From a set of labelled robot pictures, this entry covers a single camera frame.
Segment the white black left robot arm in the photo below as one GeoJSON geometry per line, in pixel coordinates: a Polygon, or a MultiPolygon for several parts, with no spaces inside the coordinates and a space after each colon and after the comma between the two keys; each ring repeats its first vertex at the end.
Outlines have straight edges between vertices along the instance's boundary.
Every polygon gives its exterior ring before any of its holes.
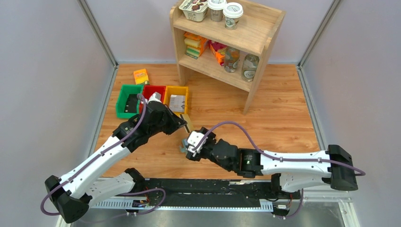
{"type": "Polygon", "coordinates": [[[116,162],[146,144],[150,137],[162,132],[171,135],[187,122],[159,101],[149,101],[141,113],[122,122],[106,142],[79,166],[61,177],[45,180],[47,198],[66,223],[85,215],[90,207],[113,196],[145,192],[145,179],[135,168],[128,168],[117,177],[98,181],[116,162]]]}

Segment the teal card holder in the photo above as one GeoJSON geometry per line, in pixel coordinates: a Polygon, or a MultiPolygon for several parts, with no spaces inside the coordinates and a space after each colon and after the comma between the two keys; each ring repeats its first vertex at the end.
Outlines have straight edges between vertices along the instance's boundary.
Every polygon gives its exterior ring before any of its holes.
{"type": "Polygon", "coordinates": [[[187,146],[188,146],[188,142],[187,142],[187,139],[183,139],[182,140],[182,145],[179,147],[179,149],[180,149],[180,152],[181,153],[185,153],[185,154],[187,154],[187,146]]]}

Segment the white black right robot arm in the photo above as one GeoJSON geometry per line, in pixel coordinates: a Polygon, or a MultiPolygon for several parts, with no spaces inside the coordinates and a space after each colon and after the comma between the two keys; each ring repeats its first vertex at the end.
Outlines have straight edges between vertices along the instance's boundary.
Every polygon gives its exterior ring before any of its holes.
{"type": "Polygon", "coordinates": [[[352,156],[339,145],[311,153],[259,152],[217,140],[214,133],[207,131],[201,128],[189,134],[186,139],[189,160],[208,159],[244,178],[270,175],[276,191],[297,192],[326,184],[338,191],[358,189],[352,156]]]}

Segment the tan credit card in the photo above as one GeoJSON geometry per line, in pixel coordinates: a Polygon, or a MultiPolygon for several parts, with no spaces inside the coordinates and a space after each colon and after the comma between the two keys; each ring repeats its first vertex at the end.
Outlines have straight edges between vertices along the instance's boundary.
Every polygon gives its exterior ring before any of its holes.
{"type": "Polygon", "coordinates": [[[189,118],[189,115],[186,113],[180,114],[181,119],[185,120],[187,122],[185,126],[185,130],[187,133],[191,133],[194,130],[194,126],[192,121],[189,118]]]}

